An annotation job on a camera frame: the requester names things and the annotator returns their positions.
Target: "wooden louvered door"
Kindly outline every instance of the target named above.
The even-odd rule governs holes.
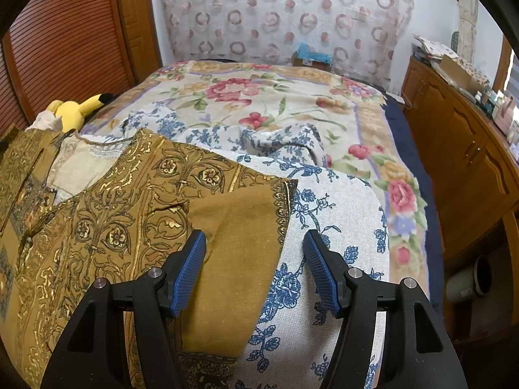
[[[12,87],[4,51],[0,45],[0,136],[7,131],[11,124],[16,124],[20,129],[29,125]]]
[[[135,84],[117,0],[31,0],[3,44],[11,87],[29,117],[53,100],[118,95]]]

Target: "gold patterned fabric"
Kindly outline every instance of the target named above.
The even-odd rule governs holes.
[[[40,133],[38,156],[25,161],[31,167],[17,173],[25,176],[12,180],[2,199],[12,203],[3,207],[1,229],[0,336],[18,372],[39,387],[96,278],[135,279],[201,228],[202,271],[170,330],[190,386],[226,387],[268,293],[296,182],[139,131],[100,180],[53,206],[46,177],[66,135]],[[6,166],[28,157],[20,148],[27,140],[24,132],[9,142],[5,153],[15,155],[2,159],[0,183],[13,176]],[[125,338],[132,384],[144,387],[130,313]]]

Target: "cabinet handle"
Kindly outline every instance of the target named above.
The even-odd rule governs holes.
[[[409,102],[409,98],[402,92],[402,99],[404,100],[404,107],[406,109],[411,109],[411,103]]]
[[[474,154],[472,155],[470,161],[469,161],[469,164],[472,164],[472,161],[474,161],[474,158],[477,156],[477,154],[481,152],[481,149],[477,148],[476,149],[476,152],[474,152]]]
[[[476,144],[476,141],[473,140],[472,143],[469,145],[469,147],[466,149],[464,159],[469,156],[470,149]]]

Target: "metal screw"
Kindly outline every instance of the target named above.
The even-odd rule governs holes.
[[[416,283],[416,280],[414,280],[413,278],[406,278],[404,279],[404,285],[407,287],[407,288],[416,288],[417,286],[417,283]]]
[[[95,288],[103,288],[106,283],[108,281],[106,280],[106,278],[97,278],[95,281],[94,281],[94,287]]]
[[[162,275],[162,269],[160,269],[160,267],[152,267],[148,270],[148,276],[151,278],[158,278],[160,275]]]
[[[360,278],[362,276],[362,270],[360,270],[358,267],[351,267],[348,269],[348,275],[350,275],[352,278]]]

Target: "curtain with circle pattern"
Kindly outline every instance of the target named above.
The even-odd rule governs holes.
[[[334,71],[387,87],[414,0],[162,0],[177,61],[290,65],[301,42]]]

